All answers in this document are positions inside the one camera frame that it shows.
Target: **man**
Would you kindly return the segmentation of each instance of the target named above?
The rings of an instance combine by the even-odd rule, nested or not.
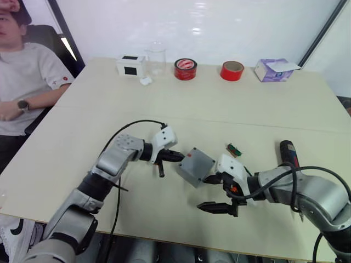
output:
[[[17,13],[0,10],[0,173],[25,142],[25,128],[73,81],[51,50],[23,44],[25,34]]]
[[[5,10],[1,2],[15,5]],[[28,19],[21,8],[12,12],[18,11],[16,1],[0,0],[0,174],[27,139],[25,128],[73,81],[51,50],[23,43]],[[9,262],[18,262],[41,235],[42,227],[31,220],[0,215],[0,243]]]

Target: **glass beaker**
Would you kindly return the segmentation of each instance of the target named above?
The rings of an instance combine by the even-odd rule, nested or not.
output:
[[[162,42],[154,41],[145,50],[148,55],[147,69],[152,76],[163,75],[166,72],[166,48]]]

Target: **black chair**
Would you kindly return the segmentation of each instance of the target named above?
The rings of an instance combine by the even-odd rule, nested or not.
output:
[[[55,29],[51,26],[28,26],[27,35],[24,38],[24,42],[38,43],[51,49],[75,78],[83,69],[67,50],[60,37],[57,35]],[[39,125],[51,108],[52,107],[45,108],[44,111],[25,129],[24,132],[27,136],[33,133],[35,128]]]

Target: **gray t-shirt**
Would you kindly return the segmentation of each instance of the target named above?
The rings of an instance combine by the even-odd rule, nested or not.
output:
[[[74,78],[50,49],[25,43],[18,52],[0,52],[0,101],[26,99],[72,83]],[[12,121],[0,121],[0,135],[25,135],[43,109],[24,113]]]

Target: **white wall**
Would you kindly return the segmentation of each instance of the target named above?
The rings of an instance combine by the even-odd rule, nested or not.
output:
[[[320,72],[336,95],[351,98],[350,1],[303,69]]]
[[[167,60],[220,65],[299,62],[338,0],[57,0],[85,61],[143,54],[164,41]]]
[[[56,33],[62,33],[47,0],[23,0],[23,3],[32,17],[32,25],[49,25]]]

